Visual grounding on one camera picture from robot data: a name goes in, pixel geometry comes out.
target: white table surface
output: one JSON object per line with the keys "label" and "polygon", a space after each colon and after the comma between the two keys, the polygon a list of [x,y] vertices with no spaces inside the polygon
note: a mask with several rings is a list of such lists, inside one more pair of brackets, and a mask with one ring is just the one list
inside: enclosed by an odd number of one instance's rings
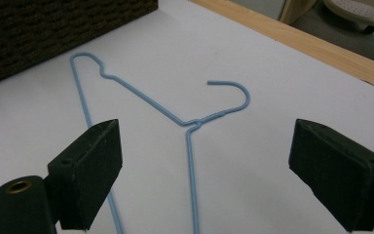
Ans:
{"label": "white table surface", "polygon": [[[374,87],[185,0],[160,0],[158,11],[0,82],[0,185],[46,176],[87,128],[68,61],[81,51],[183,120],[243,102],[207,80],[250,91],[247,109],[193,134],[202,233],[346,233],[288,168],[293,127],[319,122],[374,151]],[[93,121],[120,120],[113,189],[126,233],[192,233],[187,129],[99,78],[90,59],[77,64]],[[114,233],[106,203],[90,233]]]}

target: wire hanger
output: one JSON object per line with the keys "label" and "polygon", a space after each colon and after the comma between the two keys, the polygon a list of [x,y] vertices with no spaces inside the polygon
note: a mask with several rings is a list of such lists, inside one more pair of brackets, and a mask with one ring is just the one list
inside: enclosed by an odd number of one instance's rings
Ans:
{"label": "wire hanger", "polygon": [[[115,75],[106,74],[104,72],[104,64],[98,57],[96,57],[95,55],[93,55],[91,53],[88,53],[88,52],[80,52],[80,53],[76,53],[76,54],[72,55],[70,57],[69,61],[70,61],[70,64],[71,64],[72,72],[73,72],[74,79],[75,79],[75,84],[76,84],[77,89],[78,89],[78,94],[80,96],[81,105],[82,105],[82,108],[83,108],[83,111],[84,111],[84,115],[85,115],[88,127],[92,126],[93,123],[92,123],[92,120],[91,120],[91,117],[90,117],[89,109],[87,107],[87,103],[86,103],[86,100],[85,100],[85,97],[84,97],[84,92],[83,92],[81,82],[80,82],[80,79],[79,79],[79,76],[78,76],[78,72],[77,72],[77,69],[76,69],[76,66],[75,66],[75,62],[74,62],[74,59],[77,58],[77,57],[88,57],[88,58],[94,60],[99,66],[99,74],[100,74],[101,77],[118,82],[120,85],[124,86],[126,89],[130,90],[135,95],[137,95],[138,97],[140,97],[141,99],[143,99],[144,101],[149,103],[151,106],[156,108],[158,111],[160,111],[161,113],[166,115],[170,120],[172,120],[177,125],[179,125],[181,127],[193,126],[190,129],[188,129],[187,132],[186,132],[186,143],[187,143],[188,170],[189,170],[189,179],[190,179],[190,193],[191,193],[190,198],[191,198],[191,207],[192,207],[192,216],[193,216],[193,230],[194,230],[194,234],[199,234],[200,233],[199,209],[198,209],[198,204],[197,204],[197,188],[196,188],[194,158],[193,158],[193,146],[192,146],[192,142],[191,142],[191,134],[194,131],[198,130],[202,125],[204,125],[204,124],[206,124],[210,121],[213,121],[215,119],[223,117],[227,114],[245,109],[248,106],[248,104],[250,103],[250,93],[248,92],[248,90],[243,85],[241,85],[237,82],[233,82],[233,81],[208,81],[207,82],[208,85],[225,85],[225,86],[234,86],[234,87],[239,88],[245,95],[245,102],[240,106],[233,107],[233,108],[230,108],[230,109],[221,110],[221,111],[218,111],[216,113],[207,115],[206,117],[203,117],[201,119],[193,119],[193,120],[189,120],[189,121],[182,121],[180,118],[178,118],[177,116],[172,114],[170,111],[168,111],[162,105],[158,104],[156,101],[154,101],[153,99],[151,99],[150,97],[148,97],[147,95],[145,95],[144,93],[142,93],[141,91],[139,91],[138,89],[136,89],[135,87],[133,87],[132,85],[127,83],[126,81],[124,81],[123,79],[121,79],[121,78],[119,78],[118,76],[115,76]],[[108,203],[109,203],[109,206],[110,206],[111,214],[113,215],[113,219],[114,219],[117,234],[124,234],[123,225],[122,225],[122,223],[120,221],[120,218],[119,218],[119,215],[118,215],[118,209],[117,209],[117,205],[116,205],[115,200],[114,200],[114,195],[112,193],[112,190],[108,194]]]}

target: wicker basket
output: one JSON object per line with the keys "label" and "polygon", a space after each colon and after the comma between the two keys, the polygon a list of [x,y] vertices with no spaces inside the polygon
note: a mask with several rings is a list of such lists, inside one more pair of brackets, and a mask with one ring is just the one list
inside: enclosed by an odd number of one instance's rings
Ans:
{"label": "wicker basket", "polygon": [[0,0],[0,80],[158,9],[158,0]]}

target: floor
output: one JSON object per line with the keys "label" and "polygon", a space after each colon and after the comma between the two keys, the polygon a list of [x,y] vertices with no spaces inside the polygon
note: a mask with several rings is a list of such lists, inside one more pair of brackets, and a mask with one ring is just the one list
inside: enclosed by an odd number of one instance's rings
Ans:
{"label": "floor", "polygon": [[363,34],[366,25],[350,22],[324,10],[322,1],[318,1],[291,26],[374,60],[374,33]]}

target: screw hole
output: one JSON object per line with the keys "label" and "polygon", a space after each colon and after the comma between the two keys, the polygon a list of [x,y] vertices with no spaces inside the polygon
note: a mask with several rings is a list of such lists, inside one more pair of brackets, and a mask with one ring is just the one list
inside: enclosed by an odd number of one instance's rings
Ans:
{"label": "screw hole", "polygon": [[70,158],[66,158],[66,159],[63,159],[61,162],[60,162],[63,166],[68,166],[72,163],[72,159]]}
{"label": "screw hole", "polygon": [[11,184],[7,189],[7,193],[9,194],[16,194],[25,191],[32,185],[31,181],[28,180],[22,180],[22,181],[17,181]]}

